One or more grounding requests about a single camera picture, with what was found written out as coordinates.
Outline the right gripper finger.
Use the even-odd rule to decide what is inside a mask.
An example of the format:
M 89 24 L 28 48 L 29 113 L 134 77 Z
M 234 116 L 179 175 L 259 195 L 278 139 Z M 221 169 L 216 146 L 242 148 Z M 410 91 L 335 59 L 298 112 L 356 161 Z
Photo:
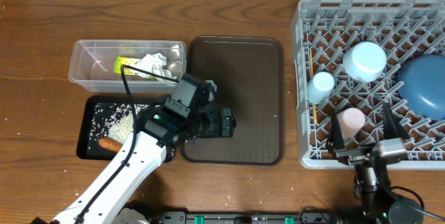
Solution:
M 328 134 L 326 147 L 329 153 L 345 150 L 341 127 L 336 114 L 330 117 L 330 132 Z
M 398 118 L 392 113 L 387 102 L 382 105 L 383 108 L 383 134 L 384 139 L 401 138 L 409 140 L 410 135 L 398 121 Z

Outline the pink cup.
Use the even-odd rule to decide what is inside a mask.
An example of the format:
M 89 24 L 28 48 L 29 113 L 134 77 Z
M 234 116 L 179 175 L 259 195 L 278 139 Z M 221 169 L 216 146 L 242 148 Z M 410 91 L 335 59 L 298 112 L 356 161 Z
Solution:
M 365 115 L 356 108 L 348 108 L 337 114 L 344 139 L 354 137 L 366 122 Z

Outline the wooden chopstick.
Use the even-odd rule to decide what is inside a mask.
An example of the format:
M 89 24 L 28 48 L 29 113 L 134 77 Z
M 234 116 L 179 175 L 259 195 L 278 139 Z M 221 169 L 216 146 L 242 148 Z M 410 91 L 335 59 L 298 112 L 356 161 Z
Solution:
M 309 69 L 310 69 L 310 78 L 312 80 L 314 77 L 313 49 L 309 49 Z M 317 109 L 315 103 L 312 103 L 312 113 L 314 117 L 314 124 L 316 125 L 318 123 L 318 119 L 317 119 Z

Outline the light blue cup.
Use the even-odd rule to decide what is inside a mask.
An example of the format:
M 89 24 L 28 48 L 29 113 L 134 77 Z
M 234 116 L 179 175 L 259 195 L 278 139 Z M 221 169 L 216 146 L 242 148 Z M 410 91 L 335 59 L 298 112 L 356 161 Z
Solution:
M 308 102 L 320 104 L 334 89 L 334 77 L 329 72 L 317 72 L 307 84 Z

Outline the dark blue plate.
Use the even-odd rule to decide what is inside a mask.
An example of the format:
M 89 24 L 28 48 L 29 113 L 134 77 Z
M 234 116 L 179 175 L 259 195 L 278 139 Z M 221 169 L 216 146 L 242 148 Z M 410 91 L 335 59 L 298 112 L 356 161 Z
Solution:
M 398 89 L 407 106 L 431 120 L 444 119 L 444 56 L 428 54 L 404 64 L 399 70 Z

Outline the light blue bowl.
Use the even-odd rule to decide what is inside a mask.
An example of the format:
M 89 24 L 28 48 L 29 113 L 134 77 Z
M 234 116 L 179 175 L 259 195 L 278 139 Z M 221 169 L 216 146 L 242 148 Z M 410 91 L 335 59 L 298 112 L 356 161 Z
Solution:
M 361 42 L 343 56 L 343 67 L 356 81 L 375 81 L 383 72 L 387 56 L 383 48 L 373 42 Z

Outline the white tissue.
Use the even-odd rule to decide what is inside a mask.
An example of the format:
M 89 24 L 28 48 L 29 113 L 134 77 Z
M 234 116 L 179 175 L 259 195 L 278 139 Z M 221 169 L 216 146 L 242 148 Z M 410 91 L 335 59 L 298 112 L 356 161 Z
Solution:
M 166 69 L 167 60 L 167 57 L 160 53 L 147 54 L 140 61 L 136 61 L 134 64 L 131 64 L 131 66 L 157 74 L 161 77 L 176 79 L 176 77 L 172 75 L 172 72 Z

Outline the foil snack wrapper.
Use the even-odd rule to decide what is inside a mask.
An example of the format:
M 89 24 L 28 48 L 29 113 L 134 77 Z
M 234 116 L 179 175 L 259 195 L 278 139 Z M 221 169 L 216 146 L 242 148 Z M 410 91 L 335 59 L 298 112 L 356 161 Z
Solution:
M 138 63 L 140 62 L 139 58 L 130 58 L 130 57 L 123 57 L 123 56 L 118 56 L 115 59 L 115 63 L 113 66 L 113 72 L 116 74 L 121 74 L 121 66 L 122 65 L 130 65 L 130 66 L 136 66 Z M 124 73 L 126 75 L 137 75 L 137 71 L 132 70 L 132 69 L 125 69 Z

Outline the white rice pile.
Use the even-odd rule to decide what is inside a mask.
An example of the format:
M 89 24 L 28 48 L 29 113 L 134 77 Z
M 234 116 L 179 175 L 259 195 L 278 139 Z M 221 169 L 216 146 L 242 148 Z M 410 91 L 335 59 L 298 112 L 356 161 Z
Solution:
M 106 137 L 123 144 L 133 131 L 132 112 L 129 104 L 98 103 L 94 107 L 88 140 L 98 142 Z

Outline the orange carrot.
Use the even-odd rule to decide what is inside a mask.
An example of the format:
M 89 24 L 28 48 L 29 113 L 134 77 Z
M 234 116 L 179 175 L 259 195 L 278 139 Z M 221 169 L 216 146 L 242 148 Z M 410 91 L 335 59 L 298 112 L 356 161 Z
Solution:
M 106 137 L 101 138 L 99 139 L 98 143 L 100 147 L 112 151 L 114 153 L 119 152 L 120 149 L 122 148 L 122 144 L 118 141 L 113 140 L 112 138 L 106 138 Z

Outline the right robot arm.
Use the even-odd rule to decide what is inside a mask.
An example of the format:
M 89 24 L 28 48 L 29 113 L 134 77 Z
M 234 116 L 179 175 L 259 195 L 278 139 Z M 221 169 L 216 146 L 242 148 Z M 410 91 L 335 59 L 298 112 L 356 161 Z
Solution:
M 360 206 L 346 207 L 333 214 L 329 223 L 391 223 L 421 224 L 424 203 L 418 194 L 416 201 L 393 192 L 387 166 L 407 158 L 404 142 L 409 134 L 384 103 L 382 141 L 347 149 L 339 119 L 331 116 L 327 149 L 338 162 L 355 169 L 354 194 Z

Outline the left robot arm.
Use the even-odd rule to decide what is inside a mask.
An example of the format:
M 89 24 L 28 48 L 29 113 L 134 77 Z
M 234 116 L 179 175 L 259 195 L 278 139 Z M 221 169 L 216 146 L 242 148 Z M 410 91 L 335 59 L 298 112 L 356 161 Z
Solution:
M 230 138 L 236 121 L 229 108 L 208 104 L 196 111 L 150 106 L 140 111 L 131 132 L 97 179 L 54 223 L 111 223 L 143 180 L 169 159 L 171 150 L 192 138 Z

